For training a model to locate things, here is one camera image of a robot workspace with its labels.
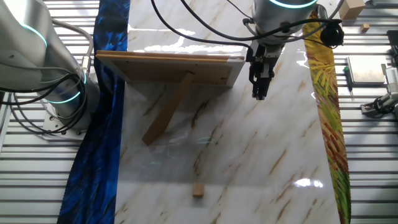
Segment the wooden board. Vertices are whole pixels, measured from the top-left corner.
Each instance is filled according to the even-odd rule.
[[[126,82],[180,83],[187,72],[193,85],[233,86],[244,57],[97,51],[96,57]]]
[[[155,121],[151,124],[144,137],[142,138],[142,141],[147,146],[152,144],[157,138],[160,137],[160,135],[164,133],[170,123],[170,120],[173,117],[173,114],[177,110],[177,107],[181,103],[184,96],[187,94],[187,91],[189,90],[189,87],[191,86],[192,80],[194,78],[195,75],[192,73],[188,72],[187,74],[185,74],[185,77],[180,83],[180,86],[176,89],[173,96],[163,107],[159,115],[157,115]]]

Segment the black cable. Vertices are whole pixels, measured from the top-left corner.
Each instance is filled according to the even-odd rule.
[[[233,5],[239,12],[241,12],[241,14],[243,14],[244,16],[246,16],[247,18],[253,20],[253,18],[251,18],[250,16],[246,15],[242,10],[240,10],[240,8],[238,8],[235,4],[233,4],[230,0],[226,0],[229,3],[231,3],[231,5]]]
[[[311,39],[307,39],[307,38],[304,38],[304,40],[312,41],[314,43],[321,44],[321,45],[323,45],[323,46],[325,46],[327,48],[333,49],[332,47],[329,47],[329,46],[325,45],[324,43],[316,41],[316,40],[311,40]]]
[[[203,21],[203,20],[202,20],[202,19],[189,7],[189,5],[188,5],[184,0],[181,0],[181,2],[182,2],[182,4],[185,6],[185,8],[190,12],[190,14],[191,14],[193,17],[195,17],[195,18],[196,18],[202,25],[204,25],[207,29],[211,30],[211,31],[214,32],[215,34],[217,34],[217,35],[219,35],[219,36],[222,36],[222,37],[224,37],[224,38],[226,38],[226,39],[229,39],[229,40],[236,40],[236,41],[250,41],[250,40],[261,39],[261,38],[267,37],[267,36],[269,36],[269,35],[276,34],[276,33],[280,32],[280,31],[289,29],[289,28],[291,28],[291,27],[295,27],[295,26],[299,26],[299,25],[307,24],[307,23],[311,23],[311,22],[324,22],[324,23],[328,23],[328,24],[335,24],[335,23],[337,23],[336,21],[333,21],[333,20],[330,20],[330,19],[304,19],[304,20],[302,20],[302,21],[293,22],[293,23],[291,23],[291,24],[289,24],[289,25],[282,26],[282,27],[277,28],[277,29],[274,29],[274,30],[272,30],[272,31],[269,31],[269,32],[266,32],[266,33],[263,33],[263,34],[259,34],[259,35],[257,35],[257,36],[253,36],[253,37],[233,37],[233,36],[230,36],[230,35],[223,34],[222,32],[220,32],[220,31],[218,31],[218,30],[212,28],[211,26],[209,26],[205,21]]]
[[[380,102],[381,102],[381,97],[376,98],[373,101],[373,107],[378,113],[380,113],[380,114],[389,114],[389,113],[394,112],[394,108],[393,107],[391,107],[391,108],[379,108],[379,103]]]
[[[209,43],[209,44],[223,44],[223,45],[236,45],[236,46],[243,46],[243,47],[247,47],[251,52],[253,51],[252,48],[248,45],[248,44],[244,44],[244,43],[237,43],[237,42],[225,42],[225,41],[217,41],[217,40],[205,40],[205,39],[199,39],[196,37],[190,37],[188,35],[185,35],[183,33],[180,33],[179,31],[175,30],[173,27],[171,27],[162,17],[162,15],[160,15],[159,10],[157,10],[157,7],[155,5],[155,1],[154,0],[150,0],[152,3],[152,6],[155,10],[155,13],[157,14],[157,17],[160,19],[160,21],[162,21],[162,23],[169,28],[172,32],[185,37],[188,40],[194,40],[194,41],[198,41],[198,42],[203,42],[203,43]]]
[[[68,75],[65,75],[64,77],[59,79],[58,82],[53,83],[53,84],[48,85],[48,86],[43,87],[43,88],[31,89],[31,90],[13,90],[13,89],[0,87],[0,91],[6,91],[6,92],[9,92],[9,93],[37,93],[37,92],[40,92],[40,91],[49,90],[52,87],[57,86],[60,83],[64,82],[65,80],[70,79],[69,77],[72,77],[72,76],[75,76],[75,75],[77,75],[77,74],[70,73]]]
[[[65,80],[68,80],[68,79],[73,79],[72,77],[73,76],[78,76],[77,74],[68,74],[68,75],[65,75],[60,81],[58,81],[57,83],[55,83],[55,84],[53,84],[53,85],[51,85],[51,88],[47,91],[47,92],[45,92],[43,95],[41,95],[41,96],[39,96],[39,97],[36,97],[36,98],[34,98],[33,100],[28,100],[28,101],[25,101],[25,102],[22,102],[22,103],[13,103],[13,102],[5,102],[5,101],[2,101],[2,102],[0,102],[0,104],[2,104],[2,105],[9,105],[9,106],[16,106],[16,105],[26,105],[26,104],[29,104],[29,103],[34,103],[34,102],[36,102],[36,101],[39,101],[39,100],[41,100],[41,99],[44,99],[46,96],[48,96],[49,94],[51,94],[51,92],[53,92],[54,91],[54,89],[56,89],[56,87],[58,87],[61,83],[63,83]],[[9,90],[9,89],[7,89],[7,90],[2,90],[2,89],[6,89],[6,88],[0,88],[0,90],[1,91],[7,91],[7,90]],[[11,91],[9,91],[9,92],[11,92],[11,93],[25,93],[25,91],[24,90],[11,90]]]
[[[62,126],[61,128],[58,128],[58,129],[56,129],[56,130],[54,130],[54,131],[48,131],[48,130],[45,130],[45,129],[43,129],[43,128],[40,128],[40,127],[36,126],[36,125],[35,125],[33,122],[31,122],[31,121],[27,118],[27,116],[24,114],[24,112],[23,112],[23,110],[22,110],[20,104],[17,104],[17,107],[18,107],[18,110],[19,110],[19,112],[21,113],[21,115],[25,118],[25,120],[26,120],[28,123],[30,123],[31,125],[33,125],[33,127],[37,128],[37,129],[39,129],[39,130],[41,130],[41,131],[36,131],[36,130],[30,129],[30,128],[28,128],[26,125],[24,125],[23,122],[22,122],[21,120],[19,120],[19,118],[17,117],[17,115],[16,115],[14,109],[11,107],[11,112],[12,112],[12,115],[14,116],[15,120],[16,120],[23,128],[25,128],[26,130],[28,130],[28,131],[30,131],[30,132],[32,132],[32,133],[34,133],[34,134],[57,134],[57,133],[63,133],[63,132],[65,132],[65,131],[68,131],[69,129],[71,129],[72,127],[74,127],[74,125],[76,125],[77,122],[79,122],[79,120],[81,120],[81,118],[83,117],[83,115],[84,115],[84,113],[85,113],[86,107],[87,107],[87,100],[85,99],[85,97],[86,97],[85,86],[84,86],[84,84],[81,82],[81,80],[80,80],[79,78],[74,77],[74,81],[80,83],[80,84],[78,85],[78,90],[81,92],[81,94],[80,94],[80,102],[81,102],[81,103],[84,102],[84,105],[83,105],[83,108],[81,109],[81,111],[77,111],[77,110],[80,110],[81,105],[79,105],[79,106],[76,108],[76,111],[73,112],[73,113],[76,113],[76,115],[75,115],[73,118],[71,118],[71,120],[70,120],[67,124],[65,124],[64,126]],[[16,101],[16,103],[18,103],[18,100],[17,100],[17,97],[16,97],[15,93],[14,93],[14,98],[15,98],[14,100]]]

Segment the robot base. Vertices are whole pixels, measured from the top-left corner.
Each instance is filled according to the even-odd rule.
[[[48,104],[47,108],[52,111],[52,105]],[[57,118],[54,118],[50,114],[46,113],[44,118],[43,128],[46,130],[55,130],[62,127],[64,124],[61,123]],[[75,129],[70,129],[60,134],[48,135],[44,134],[43,138],[48,141],[82,141],[86,136],[85,130],[79,131]]]

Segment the teal light ring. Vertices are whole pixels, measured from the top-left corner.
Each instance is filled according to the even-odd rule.
[[[80,92],[76,93],[76,95],[73,96],[72,98],[70,98],[69,100],[64,100],[64,101],[61,101],[61,102],[52,102],[52,101],[48,100],[48,102],[49,103],[58,103],[58,104],[60,104],[60,103],[68,103],[69,101],[74,100],[76,97],[78,97],[78,95],[80,95]]]
[[[44,41],[45,47],[47,48],[47,41],[45,41],[45,38],[43,37],[43,35],[42,35],[41,33],[39,33],[37,30],[31,28],[30,26],[28,26],[28,25],[26,25],[26,24],[23,24],[23,23],[21,23],[21,22],[20,22],[19,24],[20,24],[23,28],[29,29],[29,30],[32,31],[33,33],[37,34],[37,35]]]
[[[86,73],[83,72],[83,75],[85,76],[85,81],[84,81],[84,83],[86,84]],[[78,97],[79,95],[80,95],[80,92],[76,93],[76,95],[73,96],[72,98],[70,98],[69,100],[64,100],[64,101],[61,101],[61,102],[52,102],[52,101],[50,101],[50,100],[47,100],[47,101],[48,101],[49,103],[58,103],[58,104],[60,104],[60,103],[68,103],[69,101],[75,99],[75,98]]]
[[[285,4],[285,3],[281,3],[277,0],[269,0],[270,2],[274,3],[275,5],[281,6],[281,7],[285,7],[285,8],[289,8],[289,9],[301,9],[307,6],[311,6],[312,4],[316,3],[317,0],[313,0],[312,2],[306,3],[306,4],[301,4],[301,5],[291,5],[291,4]]]

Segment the metal bracket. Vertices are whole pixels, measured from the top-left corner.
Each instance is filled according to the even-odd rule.
[[[394,111],[398,103],[398,93],[387,93],[386,95],[377,98],[372,103],[361,105],[361,112],[363,115],[375,117],[381,114],[388,114]]]
[[[50,111],[53,110],[53,108],[52,108],[53,106],[50,103],[47,105],[47,107]],[[43,124],[44,129],[54,130],[59,127],[62,127],[63,125],[64,124],[57,118],[54,118],[53,116],[51,116],[48,113],[45,114],[44,124]],[[67,140],[82,141],[85,136],[86,136],[86,133],[83,131],[77,131],[74,129],[70,129],[61,134],[53,134],[53,135],[44,134],[43,138],[48,141],[67,141]]]

